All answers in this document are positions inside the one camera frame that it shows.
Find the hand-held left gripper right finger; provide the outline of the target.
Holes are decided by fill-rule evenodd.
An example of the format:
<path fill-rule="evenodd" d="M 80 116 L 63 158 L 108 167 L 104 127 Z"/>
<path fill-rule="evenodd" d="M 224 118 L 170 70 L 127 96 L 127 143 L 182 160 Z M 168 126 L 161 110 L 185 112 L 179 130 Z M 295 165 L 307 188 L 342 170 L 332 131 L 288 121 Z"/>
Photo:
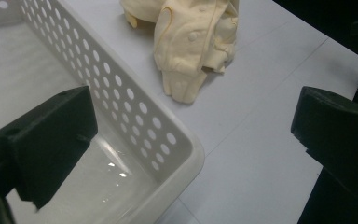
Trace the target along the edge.
<path fill-rule="evenodd" d="M 291 133 L 307 153 L 358 198 L 358 104 L 331 91 L 303 87 Z"/>

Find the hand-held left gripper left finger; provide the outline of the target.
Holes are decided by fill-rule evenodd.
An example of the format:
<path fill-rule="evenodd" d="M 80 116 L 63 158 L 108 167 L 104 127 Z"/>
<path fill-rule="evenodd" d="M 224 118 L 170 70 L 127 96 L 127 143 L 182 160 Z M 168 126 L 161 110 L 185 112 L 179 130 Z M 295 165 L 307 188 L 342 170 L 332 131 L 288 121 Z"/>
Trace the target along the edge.
<path fill-rule="evenodd" d="M 46 205 L 89 148 L 98 125 L 90 88 L 58 93 L 0 129 L 0 195 Z"/>

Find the white perforated plastic basket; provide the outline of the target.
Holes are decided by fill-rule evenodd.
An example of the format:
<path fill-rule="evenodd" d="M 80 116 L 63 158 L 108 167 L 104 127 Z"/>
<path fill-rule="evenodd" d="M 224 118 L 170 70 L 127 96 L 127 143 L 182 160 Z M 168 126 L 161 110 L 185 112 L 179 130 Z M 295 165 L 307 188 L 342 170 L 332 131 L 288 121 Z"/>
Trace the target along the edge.
<path fill-rule="evenodd" d="M 0 0 L 0 129 L 78 86 L 97 135 L 44 207 L 9 193 L 17 224 L 155 224 L 200 172 L 198 138 L 67 0 Z"/>

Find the pale yellow baby garment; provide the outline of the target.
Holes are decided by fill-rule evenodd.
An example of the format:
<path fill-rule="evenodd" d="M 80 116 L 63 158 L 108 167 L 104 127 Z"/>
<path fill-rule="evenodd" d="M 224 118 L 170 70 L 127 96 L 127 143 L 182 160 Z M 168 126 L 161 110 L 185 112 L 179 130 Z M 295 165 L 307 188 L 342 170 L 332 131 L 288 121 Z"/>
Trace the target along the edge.
<path fill-rule="evenodd" d="M 126 21 L 155 24 L 153 55 L 164 93 L 192 104 L 208 69 L 225 72 L 235 55 L 240 0 L 120 0 Z"/>

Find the white table mat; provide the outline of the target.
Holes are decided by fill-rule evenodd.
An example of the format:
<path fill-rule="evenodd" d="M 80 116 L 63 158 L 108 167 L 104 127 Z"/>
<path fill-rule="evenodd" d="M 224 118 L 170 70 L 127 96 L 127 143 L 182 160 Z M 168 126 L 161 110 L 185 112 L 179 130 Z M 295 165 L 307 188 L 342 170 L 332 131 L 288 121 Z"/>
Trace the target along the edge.
<path fill-rule="evenodd" d="M 352 97 L 358 55 L 273 0 L 240 0 L 236 54 L 192 105 L 163 103 L 205 163 L 158 224 L 297 224 L 320 165 L 290 131 L 300 91 Z"/>

